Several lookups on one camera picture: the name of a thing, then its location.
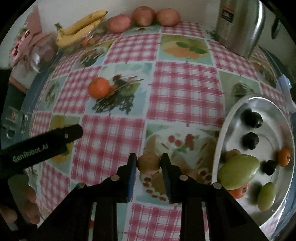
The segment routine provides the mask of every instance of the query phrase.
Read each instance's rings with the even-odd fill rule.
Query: tray rim
[[[291,180],[289,183],[289,187],[288,190],[282,200],[282,202],[280,203],[280,205],[278,206],[278,208],[276,209],[276,211],[273,213],[272,216],[270,216],[270,218],[268,220],[266,220],[263,224],[261,224],[259,227],[262,228],[268,221],[270,221],[278,212],[278,210],[282,207],[283,203],[285,202],[287,195],[289,193],[290,187],[291,187],[291,182],[294,176],[294,171],[295,171],[295,142],[294,142],[294,136],[293,136],[293,131],[291,129],[291,125],[289,125],[289,122],[287,121],[286,116],[283,114],[283,112],[281,111],[281,109],[275,104],[273,103],[270,99],[268,99],[266,96],[262,95],[262,94],[250,94],[247,95],[243,98],[241,98],[236,104],[234,104],[234,106],[231,108],[231,110],[229,111],[229,113],[227,114],[223,125],[221,127],[220,133],[219,133],[219,137],[218,137],[218,141],[217,141],[217,145],[216,145],[216,149],[215,149],[215,154],[214,154],[214,161],[213,161],[213,170],[212,170],[212,184],[216,183],[218,181],[218,167],[219,167],[219,163],[220,163],[220,156],[222,153],[222,147],[223,147],[223,143],[224,143],[224,138],[226,136],[228,127],[230,125],[230,122],[233,118],[233,116],[235,115],[235,113],[238,111],[238,109],[247,101],[251,100],[251,99],[264,99],[268,102],[270,102],[272,105],[274,105],[282,114],[282,116],[284,117],[286,124],[289,127],[290,130],[290,135],[292,137],[293,140],[293,171],[292,171],[292,176],[291,176]]]

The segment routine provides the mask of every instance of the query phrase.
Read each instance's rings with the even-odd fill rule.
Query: large green fruit
[[[260,162],[256,157],[237,155],[220,168],[218,179],[227,190],[238,189],[252,180],[259,167]]]
[[[276,198],[276,192],[274,190],[273,183],[266,183],[261,188],[258,199],[257,205],[261,211],[266,211],[271,208]]]

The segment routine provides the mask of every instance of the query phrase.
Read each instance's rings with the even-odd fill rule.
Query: red and white plaid pattern
[[[54,112],[83,113],[89,99],[89,83],[98,76],[100,69],[101,66],[96,66],[71,72],[61,90]]]
[[[204,32],[200,30],[198,23],[180,22],[174,27],[162,27],[161,33],[188,35],[203,39],[205,38]]]
[[[61,75],[69,74],[73,65],[81,57],[82,53],[83,53],[83,51],[80,51],[76,54],[72,54],[67,57],[62,57],[59,64],[57,65],[56,69],[54,70],[54,73],[52,75],[52,79],[55,79]]]
[[[107,54],[105,64],[156,60],[160,34],[138,34],[117,39]]]
[[[130,153],[139,155],[144,120],[85,115],[83,136],[75,145],[72,178],[89,185],[116,174]]]
[[[210,50],[216,62],[216,67],[236,72],[240,75],[258,80],[252,63],[244,57],[241,57],[214,40],[207,40]]]
[[[37,103],[36,103],[35,108],[34,108],[35,111],[38,110],[38,107],[39,107],[44,95],[47,93],[47,88],[48,88],[49,83],[50,83],[50,79],[48,79],[45,82],[44,86],[43,86],[43,89],[42,89],[42,91],[41,91],[41,93],[39,95],[39,98],[38,98]]]
[[[220,89],[213,67],[157,62],[147,118],[222,126]]]
[[[50,125],[51,117],[51,112],[36,112],[30,137],[34,137],[47,132]]]
[[[262,94],[267,96],[273,103],[275,103],[285,114],[286,118],[288,118],[289,122],[289,111],[287,109],[287,105],[285,102],[285,98],[282,92],[272,88],[269,85],[260,83]]]
[[[102,43],[104,41],[107,41],[107,40],[111,40],[111,39],[118,39],[120,37],[122,33],[120,34],[114,34],[114,33],[110,33],[110,32],[107,32],[104,36],[102,36],[102,38],[99,40],[99,43]]]
[[[258,45],[256,45],[256,47],[254,48],[251,56],[253,56],[254,58],[259,59],[265,63],[269,63],[265,54],[262,52],[262,50],[260,49],[260,47]]]
[[[148,207],[134,203],[129,220],[128,241],[178,241],[181,208]]]
[[[52,212],[68,195],[70,178],[44,162],[40,178],[41,201]]]

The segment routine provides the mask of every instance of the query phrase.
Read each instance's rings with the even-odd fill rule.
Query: stainless steel container
[[[265,22],[259,0],[221,0],[215,39],[232,52],[249,57]]]

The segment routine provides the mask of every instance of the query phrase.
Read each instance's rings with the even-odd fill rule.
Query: dark round fruit
[[[249,132],[248,134],[244,135],[242,138],[242,144],[244,147],[254,150],[258,145],[259,137],[254,132]]]
[[[242,114],[243,121],[247,126],[259,128],[262,126],[263,120],[259,113],[246,109]]]
[[[263,164],[263,169],[262,171],[268,175],[271,176],[272,174],[274,174],[275,170],[276,170],[276,166],[277,166],[277,161],[273,161],[273,160],[268,160],[267,162],[265,162]]]

